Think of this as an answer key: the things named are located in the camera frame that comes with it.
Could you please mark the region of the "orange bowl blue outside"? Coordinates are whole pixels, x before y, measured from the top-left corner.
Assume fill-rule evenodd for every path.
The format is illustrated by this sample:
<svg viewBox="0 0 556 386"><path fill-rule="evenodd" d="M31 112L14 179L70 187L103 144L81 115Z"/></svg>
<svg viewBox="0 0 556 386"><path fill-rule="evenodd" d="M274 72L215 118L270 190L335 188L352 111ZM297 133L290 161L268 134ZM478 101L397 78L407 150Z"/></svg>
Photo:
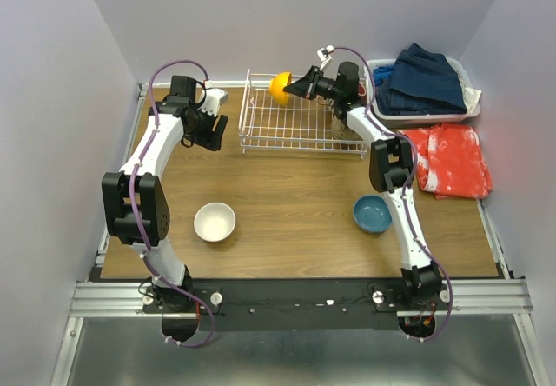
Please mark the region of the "orange bowl blue outside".
<svg viewBox="0 0 556 386"><path fill-rule="evenodd" d="M285 88L291 84L292 73L284 71L270 80L268 91L271 97L281 106L287 106L289 94Z"/></svg>

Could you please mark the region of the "white wire dish rack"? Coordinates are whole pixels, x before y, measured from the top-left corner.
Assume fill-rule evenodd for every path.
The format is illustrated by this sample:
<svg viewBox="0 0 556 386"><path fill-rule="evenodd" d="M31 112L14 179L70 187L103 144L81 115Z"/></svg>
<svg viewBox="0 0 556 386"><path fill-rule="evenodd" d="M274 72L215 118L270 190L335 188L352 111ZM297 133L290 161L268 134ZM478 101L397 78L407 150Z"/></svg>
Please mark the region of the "white wire dish rack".
<svg viewBox="0 0 556 386"><path fill-rule="evenodd" d="M340 138L333 132L332 103L322 97L297 96L281 105L270 94L272 74L248 71L238 121L243 150L304 150L354 154L364 157L367 145L354 136Z"/></svg>

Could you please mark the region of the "black bowl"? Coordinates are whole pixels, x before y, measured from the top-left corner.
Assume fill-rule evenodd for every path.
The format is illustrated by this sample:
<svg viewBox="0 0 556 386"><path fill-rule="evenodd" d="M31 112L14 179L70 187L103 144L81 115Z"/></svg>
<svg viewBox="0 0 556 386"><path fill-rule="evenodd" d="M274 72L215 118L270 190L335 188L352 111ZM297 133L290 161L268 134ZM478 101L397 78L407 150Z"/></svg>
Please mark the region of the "black bowl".
<svg viewBox="0 0 556 386"><path fill-rule="evenodd" d="M343 141L361 141L361 137L348 127L347 115L346 111L334 111L330 125L332 137Z"/></svg>

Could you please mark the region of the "white bowl red outside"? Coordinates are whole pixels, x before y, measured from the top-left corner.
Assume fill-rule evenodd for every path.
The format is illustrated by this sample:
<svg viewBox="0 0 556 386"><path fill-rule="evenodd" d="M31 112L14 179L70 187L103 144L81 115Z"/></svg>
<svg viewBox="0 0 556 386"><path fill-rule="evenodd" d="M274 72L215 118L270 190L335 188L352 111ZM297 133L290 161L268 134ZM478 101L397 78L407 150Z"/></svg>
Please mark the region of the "white bowl red outside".
<svg viewBox="0 0 556 386"><path fill-rule="evenodd" d="M358 84L358 95L359 96L365 96L367 94L366 88L363 84L359 83Z"/></svg>

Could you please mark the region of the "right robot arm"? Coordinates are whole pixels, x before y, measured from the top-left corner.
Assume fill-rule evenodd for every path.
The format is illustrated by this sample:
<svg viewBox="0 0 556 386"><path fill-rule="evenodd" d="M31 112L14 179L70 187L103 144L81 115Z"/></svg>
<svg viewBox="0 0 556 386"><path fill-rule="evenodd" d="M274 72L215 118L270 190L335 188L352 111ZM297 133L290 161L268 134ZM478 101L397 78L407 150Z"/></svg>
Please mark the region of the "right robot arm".
<svg viewBox="0 0 556 386"><path fill-rule="evenodd" d="M400 300L419 309L442 289L439 265L432 258L414 205L414 150L408 138L395 133L374 116L371 104L360 94L359 67L340 64L335 79L313 66L303 77L288 78L281 90L286 96L307 100L323 97L333 102L334 115L354 131L370 149L369 180L386 203L400 242Z"/></svg>

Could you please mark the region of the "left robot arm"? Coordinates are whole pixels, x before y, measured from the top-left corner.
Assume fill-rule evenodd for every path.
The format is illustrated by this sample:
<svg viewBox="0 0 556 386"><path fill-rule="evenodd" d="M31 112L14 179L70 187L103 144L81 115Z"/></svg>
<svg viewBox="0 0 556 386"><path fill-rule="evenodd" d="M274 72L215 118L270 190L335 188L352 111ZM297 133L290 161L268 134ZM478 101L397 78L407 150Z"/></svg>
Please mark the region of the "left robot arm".
<svg viewBox="0 0 556 386"><path fill-rule="evenodd" d="M178 145L221 149L228 117L219 110L227 101L227 91L210 87L208 81L172 77L168 95L152 100L146 130L133 154L101 181L109 234L140 257L174 312L186 310L196 298L189 270L169 241L171 215L162 174Z"/></svg>

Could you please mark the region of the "dark blue cloth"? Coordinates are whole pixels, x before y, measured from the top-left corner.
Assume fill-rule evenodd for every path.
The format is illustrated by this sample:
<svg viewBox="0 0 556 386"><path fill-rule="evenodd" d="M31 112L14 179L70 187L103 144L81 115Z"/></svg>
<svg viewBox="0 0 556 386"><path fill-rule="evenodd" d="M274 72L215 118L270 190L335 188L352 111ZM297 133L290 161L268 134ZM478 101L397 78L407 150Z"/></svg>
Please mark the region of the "dark blue cloth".
<svg viewBox="0 0 556 386"><path fill-rule="evenodd" d="M460 79L444 55L414 43L373 70L379 111L389 116L465 114Z"/></svg>

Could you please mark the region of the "red white cloth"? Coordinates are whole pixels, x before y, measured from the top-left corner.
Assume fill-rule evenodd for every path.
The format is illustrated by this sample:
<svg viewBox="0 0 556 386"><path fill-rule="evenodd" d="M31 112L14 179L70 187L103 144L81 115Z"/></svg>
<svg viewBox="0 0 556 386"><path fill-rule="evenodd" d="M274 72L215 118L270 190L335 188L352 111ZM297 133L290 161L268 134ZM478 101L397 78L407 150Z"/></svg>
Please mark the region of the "red white cloth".
<svg viewBox="0 0 556 386"><path fill-rule="evenodd" d="M493 190L490 172L474 128L441 123L403 130L418 152L417 182L437 199L484 199Z"/></svg>

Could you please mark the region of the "white plastic basket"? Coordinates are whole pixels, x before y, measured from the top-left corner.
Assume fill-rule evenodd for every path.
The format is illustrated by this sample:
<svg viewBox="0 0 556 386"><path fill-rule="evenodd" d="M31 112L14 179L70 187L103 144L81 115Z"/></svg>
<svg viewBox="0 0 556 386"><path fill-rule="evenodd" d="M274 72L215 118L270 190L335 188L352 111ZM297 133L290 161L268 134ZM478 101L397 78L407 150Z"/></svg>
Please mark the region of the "white plastic basket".
<svg viewBox="0 0 556 386"><path fill-rule="evenodd" d="M458 60L447 57L447 62L457 73L460 79L460 84L464 89L476 90L469 78L469 75ZM461 123L466 120L471 120L480 114L480 104L476 103L475 107L468 110L465 114L389 116L382 114L379 111L376 101L373 102L371 110L378 120L390 129L414 128L429 126L436 123Z"/></svg>

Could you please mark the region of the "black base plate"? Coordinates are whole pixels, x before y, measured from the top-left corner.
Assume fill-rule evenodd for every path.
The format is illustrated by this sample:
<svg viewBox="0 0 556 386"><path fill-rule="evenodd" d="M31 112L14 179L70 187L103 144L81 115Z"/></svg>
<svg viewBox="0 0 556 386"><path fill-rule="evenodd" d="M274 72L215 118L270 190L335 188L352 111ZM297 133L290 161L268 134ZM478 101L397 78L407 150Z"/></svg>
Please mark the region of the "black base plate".
<svg viewBox="0 0 556 386"><path fill-rule="evenodd" d="M434 313L447 309L446 287L415 293L400 278L197 280L192 297L151 281L140 285L143 312L162 329L217 333L373 329L430 335Z"/></svg>

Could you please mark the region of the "aluminium frame rail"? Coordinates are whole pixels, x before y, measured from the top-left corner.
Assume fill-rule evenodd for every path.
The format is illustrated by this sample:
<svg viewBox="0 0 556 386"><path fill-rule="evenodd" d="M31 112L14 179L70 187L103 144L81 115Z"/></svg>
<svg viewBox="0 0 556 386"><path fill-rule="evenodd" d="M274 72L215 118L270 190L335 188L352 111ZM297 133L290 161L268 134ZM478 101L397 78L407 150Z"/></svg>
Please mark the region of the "aluminium frame rail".
<svg viewBox="0 0 556 386"><path fill-rule="evenodd" d="M69 320L51 379L67 385L76 348L86 318L145 317L140 309L137 283L78 283L70 305ZM467 279L453 281L453 316L513 315L526 358L538 385L548 385L530 314L533 303L524 279Z"/></svg>

